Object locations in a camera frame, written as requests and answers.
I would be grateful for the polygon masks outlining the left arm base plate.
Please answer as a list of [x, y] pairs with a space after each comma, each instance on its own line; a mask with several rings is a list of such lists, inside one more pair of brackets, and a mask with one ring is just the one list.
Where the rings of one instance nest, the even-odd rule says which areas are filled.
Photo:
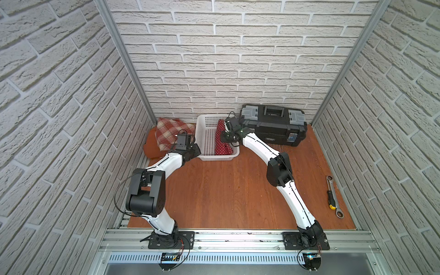
[[190, 250], [194, 247], [195, 232], [179, 231], [171, 235], [159, 235], [152, 233], [146, 238], [149, 249], [185, 249]]

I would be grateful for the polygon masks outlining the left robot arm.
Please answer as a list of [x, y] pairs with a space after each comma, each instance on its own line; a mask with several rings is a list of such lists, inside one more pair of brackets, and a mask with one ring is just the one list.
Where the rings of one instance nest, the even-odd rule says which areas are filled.
[[148, 242], [149, 249], [193, 248], [194, 233], [180, 232], [178, 223], [165, 209], [166, 179], [200, 154], [193, 137], [185, 132], [179, 133], [165, 157], [150, 167], [135, 169], [128, 178], [126, 210], [132, 216], [146, 220], [153, 228], [148, 237], [141, 239], [141, 242]]

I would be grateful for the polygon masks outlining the red plaid skirt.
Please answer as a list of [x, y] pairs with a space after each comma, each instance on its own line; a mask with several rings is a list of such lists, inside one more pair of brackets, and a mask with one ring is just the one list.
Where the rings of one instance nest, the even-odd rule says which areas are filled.
[[195, 134], [196, 126], [181, 120], [159, 118], [155, 137], [160, 151], [169, 151], [176, 141], [178, 134]]

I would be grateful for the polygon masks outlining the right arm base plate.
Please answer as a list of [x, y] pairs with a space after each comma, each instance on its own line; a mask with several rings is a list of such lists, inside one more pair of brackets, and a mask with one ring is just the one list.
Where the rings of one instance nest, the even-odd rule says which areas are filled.
[[330, 244], [325, 233], [307, 236], [300, 232], [282, 232], [285, 250], [330, 250]]

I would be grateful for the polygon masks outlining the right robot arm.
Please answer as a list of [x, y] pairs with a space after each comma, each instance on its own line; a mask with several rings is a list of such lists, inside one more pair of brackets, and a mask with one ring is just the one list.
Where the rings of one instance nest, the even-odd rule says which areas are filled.
[[294, 215], [300, 233], [299, 245], [305, 249], [316, 247], [328, 250], [330, 246], [323, 228], [308, 210], [296, 188], [288, 154], [271, 148], [249, 128], [240, 124], [236, 117], [227, 118], [224, 125], [225, 130], [221, 134], [222, 142], [241, 143], [267, 165], [268, 182], [282, 194]]

